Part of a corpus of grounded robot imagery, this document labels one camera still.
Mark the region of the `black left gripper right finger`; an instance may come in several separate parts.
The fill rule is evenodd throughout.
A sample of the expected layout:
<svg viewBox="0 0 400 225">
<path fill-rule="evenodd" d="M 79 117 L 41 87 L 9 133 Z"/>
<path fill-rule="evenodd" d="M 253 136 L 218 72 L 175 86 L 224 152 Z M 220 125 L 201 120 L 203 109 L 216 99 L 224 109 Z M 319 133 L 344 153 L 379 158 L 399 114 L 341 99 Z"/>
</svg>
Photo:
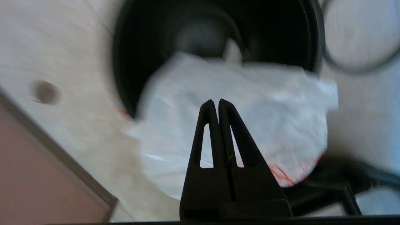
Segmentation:
<svg viewBox="0 0 400 225">
<path fill-rule="evenodd" d="M 226 151 L 231 201 L 221 211 L 228 219 L 290 218 L 286 195 L 232 103 L 221 99 L 219 126 Z"/>
</svg>

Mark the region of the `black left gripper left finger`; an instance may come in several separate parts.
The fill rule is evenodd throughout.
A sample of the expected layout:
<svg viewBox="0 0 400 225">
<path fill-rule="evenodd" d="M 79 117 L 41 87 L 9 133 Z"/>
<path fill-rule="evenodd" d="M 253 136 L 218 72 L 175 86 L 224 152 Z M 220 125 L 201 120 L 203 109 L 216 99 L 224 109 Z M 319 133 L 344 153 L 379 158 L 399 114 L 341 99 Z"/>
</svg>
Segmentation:
<svg viewBox="0 0 400 225">
<path fill-rule="evenodd" d="M 212 168 L 201 168 L 204 127 L 209 126 Z M 224 147 L 212 100 L 201 105 L 184 187 L 180 200 L 180 220 L 219 220 L 221 208 L 231 201 Z"/>
</svg>

